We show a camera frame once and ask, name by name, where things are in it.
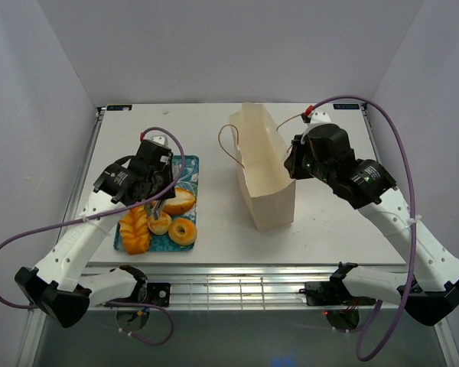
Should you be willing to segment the brown paper bag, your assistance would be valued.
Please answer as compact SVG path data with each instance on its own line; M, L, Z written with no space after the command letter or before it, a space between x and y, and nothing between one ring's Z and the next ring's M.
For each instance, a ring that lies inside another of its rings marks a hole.
M278 128L263 104L243 103L217 136L236 162L240 192L259 232L290 225L295 218L296 181L284 167L289 144Z

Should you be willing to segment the small round scored roll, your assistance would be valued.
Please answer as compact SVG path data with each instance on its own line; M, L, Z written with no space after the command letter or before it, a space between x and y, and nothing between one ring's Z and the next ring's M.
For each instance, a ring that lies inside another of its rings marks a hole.
M162 212L158 219L153 216L148 217L148 229L153 235L164 235L169 230L171 222L171 217Z

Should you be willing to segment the metal serving tongs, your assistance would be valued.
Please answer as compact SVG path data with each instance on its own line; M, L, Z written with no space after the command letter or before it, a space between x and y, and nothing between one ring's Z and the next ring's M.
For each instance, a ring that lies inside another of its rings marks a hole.
M154 220L159 220L163 213L166 200L153 200L146 204L148 214L153 217Z

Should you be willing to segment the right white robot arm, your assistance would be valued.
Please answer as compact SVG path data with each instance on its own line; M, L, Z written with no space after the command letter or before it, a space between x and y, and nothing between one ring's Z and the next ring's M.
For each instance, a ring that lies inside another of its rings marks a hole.
M347 304L353 298L400 304L433 326L459 305L459 259L411 218L402 192L378 161L356 158L348 134L335 124L318 125L291 141L284 166L296 180L315 178L368 219L405 261L415 255L413 276L340 263L327 281L307 290L318 304Z

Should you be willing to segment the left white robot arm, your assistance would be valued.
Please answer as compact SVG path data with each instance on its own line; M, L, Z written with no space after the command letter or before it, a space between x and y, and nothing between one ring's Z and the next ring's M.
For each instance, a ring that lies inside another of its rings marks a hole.
M133 156L106 167L93 184L80 214L51 251L33 268L22 267L15 282L33 305L62 327L76 324L89 307L120 301L139 305L147 298L147 278L131 265L81 276L123 210L165 191L173 180L173 153L165 136L142 140Z

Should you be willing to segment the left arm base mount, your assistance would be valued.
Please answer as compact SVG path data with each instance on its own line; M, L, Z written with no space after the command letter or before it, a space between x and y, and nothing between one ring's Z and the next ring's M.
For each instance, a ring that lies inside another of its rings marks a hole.
M107 304L153 304L159 307L168 307L171 297L171 284L168 282L148 282L142 287L136 287L133 293L126 298L116 298Z

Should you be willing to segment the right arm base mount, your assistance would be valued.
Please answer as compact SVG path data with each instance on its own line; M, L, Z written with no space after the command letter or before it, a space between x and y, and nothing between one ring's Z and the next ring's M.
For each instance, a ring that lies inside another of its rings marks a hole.
M371 306L374 298L353 296L343 284L346 275L358 264L340 262L338 268L326 281L307 281L299 294L306 297L308 306Z

